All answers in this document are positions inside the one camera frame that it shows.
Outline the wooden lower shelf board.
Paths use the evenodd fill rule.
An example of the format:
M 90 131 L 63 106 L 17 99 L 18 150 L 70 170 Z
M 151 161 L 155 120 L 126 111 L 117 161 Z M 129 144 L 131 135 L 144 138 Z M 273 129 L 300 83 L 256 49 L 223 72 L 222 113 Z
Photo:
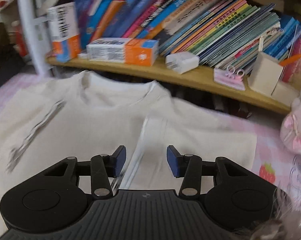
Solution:
M 166 68 L 165 60 L 158 58 L 153 66 L 137 66 L 131 64 L 89 61 L 86 59 L 75 58 L 66 63 L 57 61 L 55 57 L 47 57 L 46 62 L 53 66 L 82 68 L 90 70 L 100 70 L 118 74 L 143 77 L 157 81 L 163 81 L 175 85 L 194 88 L 213 94 L 232 98 L 241 102 L 270 110 L 278 114 L 288 114 L 290 107 L 274 100 L 273 98 L 264 96 L 251 90 L 247 85 L 247 80 L 244 79 L 245 90 L 236 90 L 227 86 L 220 85 L 214 82 L 213 69 L 206 66 L 200 66 L 185 74 L 178 74 L 173 70 Z

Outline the white charger adapter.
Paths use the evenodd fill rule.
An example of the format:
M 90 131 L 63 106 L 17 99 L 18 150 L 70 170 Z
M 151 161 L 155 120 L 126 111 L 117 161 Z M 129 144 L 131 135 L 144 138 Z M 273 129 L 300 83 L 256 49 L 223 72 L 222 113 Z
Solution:
M 167 55 L 165 64 L 168 69 L 178 74 L 184 74 L 199 66 L 199 57 L 189 51 L 182 51 L 180 53 Z

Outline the pink white bunny plush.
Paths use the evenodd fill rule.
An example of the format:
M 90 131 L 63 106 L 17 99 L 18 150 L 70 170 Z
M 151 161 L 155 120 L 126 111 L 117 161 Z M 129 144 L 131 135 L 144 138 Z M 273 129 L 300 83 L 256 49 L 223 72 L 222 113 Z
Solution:
M 289 151 L 301 154 L 301 91 L 291 104 L 291 112 L 282 122 L 280 139 Z

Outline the cream pen holder box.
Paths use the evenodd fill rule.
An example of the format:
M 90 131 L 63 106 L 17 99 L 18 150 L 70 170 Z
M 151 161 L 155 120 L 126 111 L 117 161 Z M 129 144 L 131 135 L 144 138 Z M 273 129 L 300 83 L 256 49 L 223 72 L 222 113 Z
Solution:
M 248 86 L 264 96 L 270 97 L 273 93 L 283 67 L 279 61 L 266 53 L 259 52 L 253 64 L 251 75 L 247 78 Z

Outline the flat orange white usmile box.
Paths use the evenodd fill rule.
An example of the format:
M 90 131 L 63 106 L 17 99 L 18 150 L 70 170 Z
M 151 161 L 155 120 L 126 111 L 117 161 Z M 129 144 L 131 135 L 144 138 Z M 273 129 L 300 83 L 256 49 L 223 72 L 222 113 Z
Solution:
M 86 46 L 88 59 L 151 67 L 159 55 L 158 40 L 99 38 Z

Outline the upright usmile box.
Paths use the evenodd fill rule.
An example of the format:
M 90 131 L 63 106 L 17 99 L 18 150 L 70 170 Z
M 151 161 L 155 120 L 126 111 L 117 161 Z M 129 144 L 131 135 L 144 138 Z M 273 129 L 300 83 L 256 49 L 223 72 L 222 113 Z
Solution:
M 65 63 L 81 52 L 75 3 L 51 7 L 47 11 L 53 52 L 59 62 Z

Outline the row of leaning books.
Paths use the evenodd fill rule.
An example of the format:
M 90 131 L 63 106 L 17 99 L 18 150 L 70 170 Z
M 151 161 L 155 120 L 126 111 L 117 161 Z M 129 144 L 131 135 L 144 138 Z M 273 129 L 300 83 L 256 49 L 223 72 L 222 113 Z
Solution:
M 251 70 L 258 51 L 288 58 L 301 22 L 247 0 L 74 0 L 81 52 L 99 38 L 158 40 L 159 55 L 189 51 L 200 64 Z

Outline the red book stack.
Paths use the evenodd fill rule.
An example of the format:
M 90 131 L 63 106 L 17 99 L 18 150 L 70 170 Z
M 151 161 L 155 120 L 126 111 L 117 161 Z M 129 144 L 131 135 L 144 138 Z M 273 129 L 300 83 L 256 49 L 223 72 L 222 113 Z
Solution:
M 294 43 L 291 56 L 295 56 L 298 54 L 301 54 L 301 36 Z M 291 77 L 295 73 L 300 73 L 300 72 L 301 72 L 301 58 L 285 66 L 281 80 L 283 82 L 288 83 Z

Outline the white shelf post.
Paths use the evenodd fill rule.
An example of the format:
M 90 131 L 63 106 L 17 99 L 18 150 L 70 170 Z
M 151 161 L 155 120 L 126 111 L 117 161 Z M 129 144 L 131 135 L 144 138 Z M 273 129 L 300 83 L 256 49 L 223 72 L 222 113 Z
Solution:
M 50 77 L 51 66 L 46 62 L 46 54 L 51 45 L 46 17 L 36 16 L 34 0 L 18 0 L 18 7 L 23 34 L 35 71 L 42 77 Z

